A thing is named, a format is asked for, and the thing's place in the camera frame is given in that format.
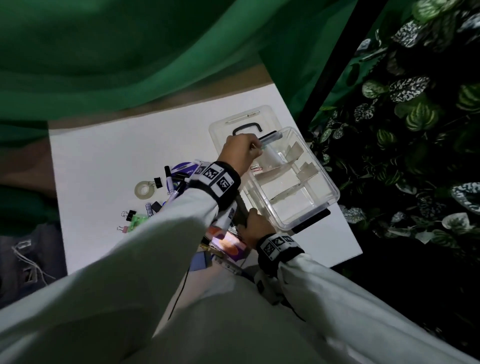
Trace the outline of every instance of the tape roll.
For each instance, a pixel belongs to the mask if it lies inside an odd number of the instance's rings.
[[[137,185],[135,186],[135,196],[140,198],[141,200],[146,200],[150,197],[153,196],[155,192],[155,188],[152,186],[152,184],[148,181],[141,181],[138,182]]]

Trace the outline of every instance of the black handle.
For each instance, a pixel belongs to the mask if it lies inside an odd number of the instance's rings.
[[[232,135],[237,135],[237,132],[239,132],[240,130],[250,128],[251,126],[256,126],[259,132],[263,131],[262,128],[260,127],[260,125],[258,125],[258,123],[251,122],[251,123],[239,126],[238,128],[234,129]]]

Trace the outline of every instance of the hand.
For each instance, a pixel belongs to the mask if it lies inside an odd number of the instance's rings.
[[[217,160],[228,163],[241,177],[253,160],[262,155],[261,147],[262,143],[255,134],[230,135]]]
[[[251,208],[247,217],[247,227],[237,227],[242,241],[251,249],[257,248],[258,241],[268,234],[275,234],[275,228],[265,216],[259,215],[256,208]]]

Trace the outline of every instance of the pen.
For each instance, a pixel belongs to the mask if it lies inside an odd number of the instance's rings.
[[[185,188],[187,187],[187,183],[185,181],[182,181],[179,183],[179,186],[176,191],[172,191],[170,194],[170,197],[168,198],[167,202],[165,202],[164,206],[171,204],[173,200],[175,200],[179,195],[185,191]]]
[[[165,176],[167,178],[167,191],[168,194],[171,194],[174,191],[172,173],[170,172],[170,167],[165,166]]]

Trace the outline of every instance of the white sleeve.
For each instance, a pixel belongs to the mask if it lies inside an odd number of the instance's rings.
[[[479,363],[307,254],[280,263],[277,276],[297,315],[360,362]]]
[[[0,311],[0,363],[118,362],[150,340],[217,203],[188,189],[108,255]]]

